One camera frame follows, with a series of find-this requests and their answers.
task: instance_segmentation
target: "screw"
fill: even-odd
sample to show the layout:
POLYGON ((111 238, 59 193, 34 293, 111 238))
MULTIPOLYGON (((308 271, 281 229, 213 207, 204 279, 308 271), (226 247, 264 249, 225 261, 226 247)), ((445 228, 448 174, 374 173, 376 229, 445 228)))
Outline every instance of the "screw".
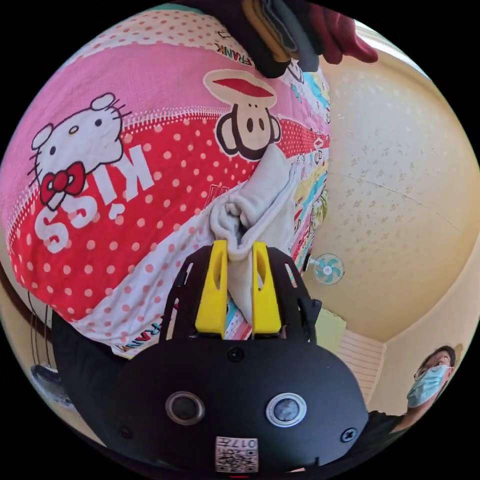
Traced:
POLYGON ((131 440, 134 437, 134 434, 132 433, 132 431, 127 426, 123 426, 123 427, 120 428, 120 435, 125 440, 131 440))
POLYGON ((340 437, 340 440, 346 444, 347 442, 351 442, 357 436, 357 429, 356 428, 347 428, 340 437))
POLYGON ((245 357, 245 353, 241 348, 236 346, 231 348, 226 356, 231 362, 241 362, 245 357))

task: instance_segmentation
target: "eyeglasses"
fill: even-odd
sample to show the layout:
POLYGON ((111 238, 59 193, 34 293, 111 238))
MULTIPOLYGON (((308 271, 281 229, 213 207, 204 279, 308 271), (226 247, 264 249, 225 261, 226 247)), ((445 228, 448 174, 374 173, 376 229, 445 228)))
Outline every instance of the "eyeglasses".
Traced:
POLYGON ((428 370, 432 370, 432 372, 438 372, 438 370, 440 370, 443 365, 447 365, 448 367, 450 366, 450 357, 444 355, 443 357, 439 358, 434 365, 424 365, 423 367, 418 369, 418 371, 413 376, 413 379, 419 380, 425 375, 425 373, 427 373, 428 370))

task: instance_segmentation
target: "hello kitty bow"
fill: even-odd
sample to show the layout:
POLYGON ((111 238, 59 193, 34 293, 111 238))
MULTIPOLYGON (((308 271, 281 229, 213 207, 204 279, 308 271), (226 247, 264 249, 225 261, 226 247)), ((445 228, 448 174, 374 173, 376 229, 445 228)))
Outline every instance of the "hello kitty bow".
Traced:
POLYGON ((81 161, 72 163, 66 170, 47 173, 41 182, 40 200, 46 205, 56 194, 79 195, 84 189, 85 179, 85 167, 81 161))

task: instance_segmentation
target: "red cloth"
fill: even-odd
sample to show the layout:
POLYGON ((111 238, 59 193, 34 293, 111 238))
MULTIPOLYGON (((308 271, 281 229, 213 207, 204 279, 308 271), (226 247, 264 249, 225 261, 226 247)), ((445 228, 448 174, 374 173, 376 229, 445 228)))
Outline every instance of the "red cloth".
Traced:
POLYGON ((338 65, 344 55, 366 64, 379 59, 377 51, 356 34, 353 18, 312 3, 310 21, 323 45, 323 58, 329 64, 338 65))

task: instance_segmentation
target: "blanket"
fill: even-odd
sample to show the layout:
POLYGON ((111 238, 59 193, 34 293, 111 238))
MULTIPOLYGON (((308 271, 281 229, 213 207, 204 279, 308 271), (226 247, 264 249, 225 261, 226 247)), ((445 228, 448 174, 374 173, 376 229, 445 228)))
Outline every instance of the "blanket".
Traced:
MULTIPOLYGON (((265 79, 215 18, 164 4, 109 28, 34 99, 0 169, 17 281, 82 335, 131 357, 158 341, 212 202, 269 145, 302 165, 290 253, 301 267, 329 160, 328 86, 292 61, 265 79)), ((227 306, 226 338, 250 334, 227 306)))

